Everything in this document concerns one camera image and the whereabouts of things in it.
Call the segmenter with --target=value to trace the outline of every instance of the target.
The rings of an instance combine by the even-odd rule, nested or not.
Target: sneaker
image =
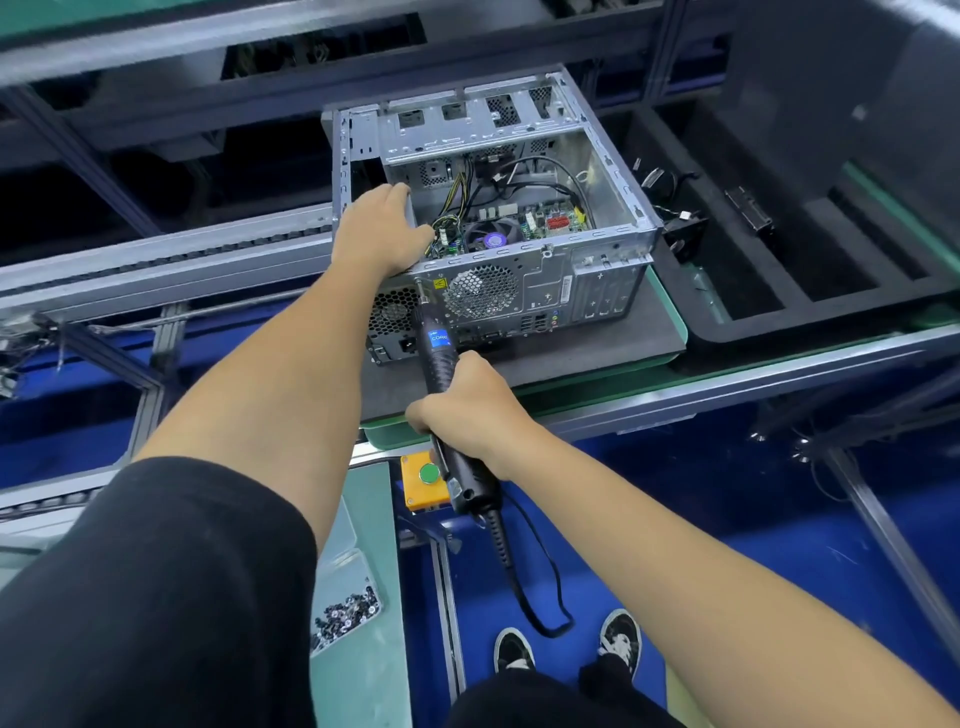
[[[640,626],[625,609],[614,609],[600,628],[600,649],[597,654],[616,655],[627,664],[632,677],[640,664]]]
[[[499,672],[508,667],[536,669],[534,651],[527,638],[515,627],[503,630],[496,636],[496,643],[493,645],[493,671]]]

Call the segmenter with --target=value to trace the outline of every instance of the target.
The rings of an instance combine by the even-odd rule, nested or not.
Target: motherboard
[[[570,201],[518,206],[483,206],[470,221],[454,216],[438,218],[428,258],[479,253],[528,240],[542,240],[589,230],[586,214]]]

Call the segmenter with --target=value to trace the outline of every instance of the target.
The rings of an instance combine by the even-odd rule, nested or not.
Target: white shoelace
[[[632,652],[630,638],[622,633],[613,635],[613,642],[605,636],[601,637],[600,649],[597,650],[597,654],[601,656],[607,654],[616,655],[627,664],[627,667],[630,666],[630,656]]]

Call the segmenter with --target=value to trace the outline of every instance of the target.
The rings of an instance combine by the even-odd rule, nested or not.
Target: person's right hand
[[[413,402],[406,417],[417,432],[433,432],[464,455],[483,460],[501,480],[512,479],[510,455],[526,451],[530,439],[545,432],[477,352],[463,353],[450,388]]]

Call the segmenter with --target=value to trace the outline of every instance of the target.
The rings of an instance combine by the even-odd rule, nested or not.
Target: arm
[[[450,390],[407,417],[523,488],[716,725],[960,725],[872,637],[534,423],[480,356],[464,354]]]
[[[321,546],[360,421],[373,297],[433,239],[407,225],[408,193],[383,184],[348,207],[326,273],[191,387],[136,459],[182,455],[247,475],[293,503]]]

